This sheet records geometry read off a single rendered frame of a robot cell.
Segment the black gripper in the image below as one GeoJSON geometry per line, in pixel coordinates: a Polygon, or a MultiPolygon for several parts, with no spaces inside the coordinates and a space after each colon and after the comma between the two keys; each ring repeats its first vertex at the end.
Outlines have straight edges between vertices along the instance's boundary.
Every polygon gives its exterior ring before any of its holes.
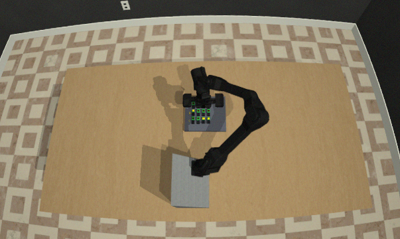
{"type": "Polygon", "coordinates": [[[224,106],[224,95],[223,94],[215,94],[215,98],[208,98],[205,100],[201,100],[198,96],[192,96],[192,94],[183,94],[182,105],[184,108],[190,108],[191,102],[196,103],[196,108],[211,108],[211,104],[215,104],[215,107],[222,108],[224,106]]]}

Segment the grey switch panel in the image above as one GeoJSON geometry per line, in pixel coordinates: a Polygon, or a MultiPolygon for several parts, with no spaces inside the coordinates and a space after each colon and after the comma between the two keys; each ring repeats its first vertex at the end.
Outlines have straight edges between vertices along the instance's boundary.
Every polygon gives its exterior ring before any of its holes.
{"type": "Polygon", "coordinates": [[[226,97],[222,108],[196,108],[191,102],[190,108],[185,108],[184,131],[226,131],[226,97]]]}

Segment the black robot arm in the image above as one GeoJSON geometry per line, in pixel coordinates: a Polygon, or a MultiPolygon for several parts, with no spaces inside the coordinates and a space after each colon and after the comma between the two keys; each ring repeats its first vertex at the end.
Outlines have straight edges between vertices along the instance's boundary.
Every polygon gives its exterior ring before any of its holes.
{"type": "Polygon", "coordinates": [[[194,82],[194,90],[201,100],[210,98],[210,89],[227,92],[243,98],[245,116],[242,124],[219,146],[211,147],[203,159],[192,161],[191,175],[203,177],[206,174],[219,172],[221,166],[226,162],[228,155],[252,132],[269,121],[269,113],[259,99],[257,93],[234,84],[230,84],[221,77],[206,75],[204,67],[191,70],[194,82]],[[201,77],[204,76],[204,77],[201,77]],[[199,78],[200,77],[200,78],[199,78]],[[253,99],[253,105],[252,105],[253,99]],[[254,107],[255,108],[254,108],[254,107]]]}

